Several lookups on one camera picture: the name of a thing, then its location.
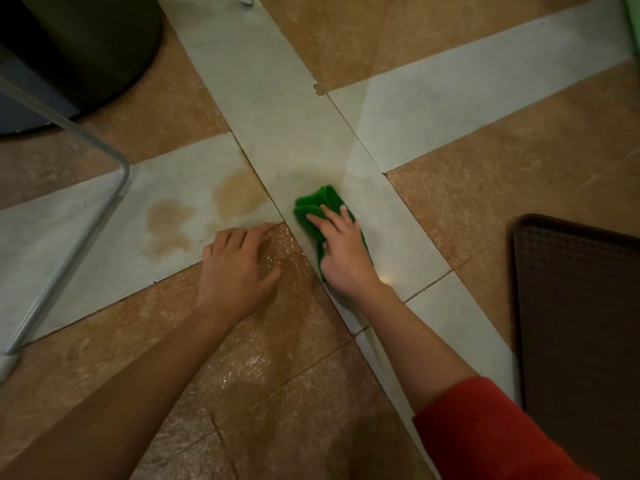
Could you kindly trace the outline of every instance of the person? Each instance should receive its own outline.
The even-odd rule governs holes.
[[[369,320],[417,414],[443,479],[594,479],[486,378],[479,377],[378,278],[347,209],[307,217],[326,238],[327,281]],[[0,479],[119,479],[132,474],[169,411],[235,325],[275,290],[257,252],[274,225],[219,232],[204,248],[194,311],[36,439]]]

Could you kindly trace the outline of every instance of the red sleeve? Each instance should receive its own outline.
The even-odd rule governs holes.
[[[413,423],[443,480],[597,480],[489,379],[456,384]]]

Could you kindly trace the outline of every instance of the floor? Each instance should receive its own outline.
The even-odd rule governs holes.
[[[375,333],[320,283],[294,200],[336,186],[381,279],[517,401],[510,224],[640,236],[618,0],[159,1],[156,60],[81,122],[134,178],[0,388],[0,464],[180,323],[219,229],[274,221],[275,301],[200,371],[135,478],[437,476]],[[5,347],[114,167],[60,131],[0,153]]]

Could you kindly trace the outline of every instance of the hand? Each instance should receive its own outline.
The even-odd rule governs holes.
[[[258,247],[276,224],[226,229],[202,250],[202,274],[195,315],[223,321],[230,331],[273,293],[282,275],[280,266],[258,274]]]
[[[307,214],[307,218],[326,238],[324,258],[320,263],[324,277],[343,295],[363,298],[382,282],[362,243],[360,224],[352,222],[345,205],[340,207],[340,215],[325,205],[320,208],[326,219],[312,214]]]

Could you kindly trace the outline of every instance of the brown tray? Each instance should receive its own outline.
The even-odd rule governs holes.
[[[525,411],[601,478],[640,478],[640,239],[529,214],[511,257]]]

